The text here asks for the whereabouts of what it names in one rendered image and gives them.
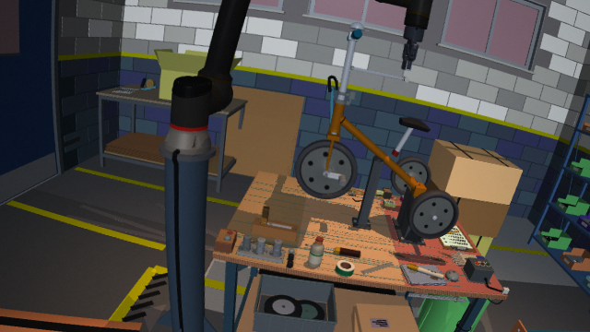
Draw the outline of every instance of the pink window pane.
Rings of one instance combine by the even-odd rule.
[[[315,0],[313,13],[361,21],[364,7],[365,0]]]
[[[396,30],[404,30],[406,28],[404,18],[406,18],[405,8],[369,0],[367,16],[365,17],[366,23]]]
[[[278,6],[278,0],[252,0],[250,5]]]
[[[538,10],[501,0],[494,33],[491,36],[490,55],[519,65],[526,65],[528,50],[531,47]]]
[[[453,0],[444,41],[486,52],[495,9],[496,0]]]

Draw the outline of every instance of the workbench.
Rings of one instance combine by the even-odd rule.
[[[137,89],[137,91],[130,94],[114,92],[121,88]],[[140,88],[139,84],[130,84],[119,88],[106,89],[99,91],[96,94],[99,96],[100,166],[104,167],[104,160],[108,158],[163,170],[165,159],[159,154],[159,144],[163,142],[166,137],[136,133],[136,106],[144,105],[169,110],[171,108],[171,101],[159,98],[159,88],[143,90]],[[110,142],[106,148],[102,139],[102,104],[104,101],[126,102],[133,105],[133,110],[131,112],[131,132],[113,140],[113,142]],[[222,121],[218,150],[215,157],[209,161],[208,172],[208,179],[217,182],[218,193],[221,192],[221,180],[236,163],[235,158],[225,155],[228,118],[234,115],[237,111],[240,111],[240,123],[238,128],[242,129],[246,102],[248,101],[234,98],[228,107],[210,115],[220,118]]]
[[[306,194],[293,177],[259,172],[228,225],[228,229],[238,232],[238,240],[233,252],[230,254],[213,252],[214,258],[226,262],[225,313],[234,313],[236,274],[243,266],[319,281],[404,292],[406,296],[411,293],[421,293],[467,297],[470,305],[459,324],[459,327],[465,330],[471,327],[486,300],[504,300],[507,298],[507,295],[497,291],[502,289],[502,285],[495,275],[491,278],[489,285],[497,290],[492,290],[482,283],[469,282],[461,267],[458,267],[450,257],[441,255],[441,252],[450,255],[454,251],[443,249],[439,239],[425,239],[425,245],[399,242],[394,226],[397,212],[385,208],[383,200],[373,200],[372,211],[369,216],[372,225],[370,230],[352,228],[352,218],[359,215],[360,205],[361,200],[358,197],[348,195],[330,200],[315,198]],[[243,235],[252,234],[252,224],[255,219],[261,217],[264,206],[270,207],[269,221],[281,221],[297,226],[299,229],[296,244],[292,246],[295,250],[293,268],[286,268],[286,264],[272,263],[236,254]],[[480,255],[477,247],[471,242],[459,221],[457,221],[457,226],[466,236],[471,246],[476,248],[474,254]],[[311,245],[317,236],[324,238],[325,247],[346,247],[360,250],[362,255],[360,258],[353,258],[325,252],[322,264],[319,267],[307,267],[309,246],[306,244]],[[284,243],[283,246],[285,250],[289,249],[289,246]],[[449,269],[454,269],[459,273],[460,279],[457,282],[448,281],[446,285],[410,285],[406,282],[400,264],[413,262],[399,260],[392,253],[427,255],[444,259],[446,264],[438,265],[437,268],[443,274]],[[355,265],[356,268],[352,276],[340,277],[335,272],[336,262],[339,260],[347,260]],[[394,266],[366,276],[360,273],[367,268],[389,262],[393,263]],[[348,318],[343,317],[343,321],[347,322]],[[237,324],[237,322],[233,321],[233,314],[224,315],[224,331],[233,331],[234,324]]]

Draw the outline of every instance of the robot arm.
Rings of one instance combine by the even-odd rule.
[[[433,0],[376,0],[377,2],[402,6],[406,8],[404,24],[404,38],[407,40],[404,46],[402,69],[410,70],[412,62],[416,60],[418,42],[424,38],[424,30],[428,28],[428,20],[431,17]]]

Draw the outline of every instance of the green tape roll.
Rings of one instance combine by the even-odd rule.
[[[336,273],[342,277],[350,277],[354,274],[354,264],[349,261],[338,261],[336,263]]]

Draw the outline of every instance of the black box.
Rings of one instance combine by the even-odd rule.
[[[471,282],[485,283],[487,279],[490,283],[491,276],[494,275],[494,269],[491,268],[490,262],[485,258],[469,257],[463,267],[465,276]]]

